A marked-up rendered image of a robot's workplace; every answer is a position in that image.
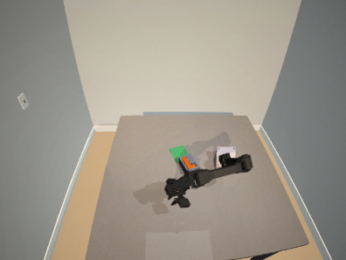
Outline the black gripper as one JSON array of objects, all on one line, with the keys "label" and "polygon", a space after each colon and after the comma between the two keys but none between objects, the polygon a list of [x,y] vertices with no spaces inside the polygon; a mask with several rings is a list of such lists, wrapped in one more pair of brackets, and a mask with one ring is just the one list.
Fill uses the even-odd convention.
[{"label": "black gripper", "polygon": [[[176,179],[167,179],[166,180],[166,183],[167,184],[174,184],[174,181],[175,181]],[[174,198],[175,199],[175,201],[173,201],[172,203],[171,203],[171,205],[175,205],[175,204],[177,204],[178,203],[178,205],[180,206],[180,208],[188,208],[190,205],[191,205],[191,203],[190,203],[190,201],[188,200],[188,199],[185,199],[184,198],[184,196],[183,195],[185,195],[185,191],[187,190],[187,189],[190,189],[190,187],[187,187],[187,188],[185,188],[183,191],[180,191],[180,194],[178,195],[178,198]],[[172,198],[173,196],[168,196],[168,200],[170,200],[171,198]]]}]

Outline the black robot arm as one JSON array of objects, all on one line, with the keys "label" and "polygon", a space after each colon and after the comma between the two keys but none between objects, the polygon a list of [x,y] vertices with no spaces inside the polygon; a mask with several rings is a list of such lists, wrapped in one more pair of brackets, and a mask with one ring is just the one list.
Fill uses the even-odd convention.
[{"label": "black robot arm", "polygon": [[[231,158],[230,153],[221,154],[218,156],[218,160],[222,165],[221,168],[191,171],[180,179],[175,180],[174,184],[166,184],[164,188],[166,195],[176,196],[180,194],[180,191],[183,191],[189,186],[200,188],[214,178],[229,174],[247,173],[253,168],[251,156],[248,154],[240,155],[239,158]],[[195,180],[197,185],[195,184]]]}]

